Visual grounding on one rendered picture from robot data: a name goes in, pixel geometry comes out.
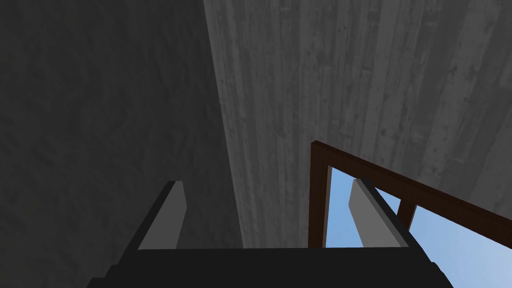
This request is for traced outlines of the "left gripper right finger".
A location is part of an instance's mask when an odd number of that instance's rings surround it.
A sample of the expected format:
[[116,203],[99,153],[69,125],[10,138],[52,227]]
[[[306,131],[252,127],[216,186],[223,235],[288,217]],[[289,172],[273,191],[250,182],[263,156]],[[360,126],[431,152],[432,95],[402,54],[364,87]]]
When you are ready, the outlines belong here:
[[369,180],[353,181],[348,207],[363,247],[420,247]]

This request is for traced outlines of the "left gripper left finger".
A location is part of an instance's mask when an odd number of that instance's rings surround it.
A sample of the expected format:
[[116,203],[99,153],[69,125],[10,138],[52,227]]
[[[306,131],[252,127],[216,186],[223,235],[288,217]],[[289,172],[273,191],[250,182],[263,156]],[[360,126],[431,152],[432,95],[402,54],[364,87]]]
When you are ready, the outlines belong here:
[[175,249],[186,210],[183,182],[167,182],[133,235],[127,249]]

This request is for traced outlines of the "brown framed window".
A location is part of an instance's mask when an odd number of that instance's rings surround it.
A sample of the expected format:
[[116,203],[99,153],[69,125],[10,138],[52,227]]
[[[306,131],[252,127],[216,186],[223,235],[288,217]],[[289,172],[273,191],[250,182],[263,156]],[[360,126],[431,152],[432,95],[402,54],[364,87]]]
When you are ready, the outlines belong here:
[[454,288],[512,288],[512,220],[320,141],[310,150],[308,246],[360,248],[349,196],[369,179]]

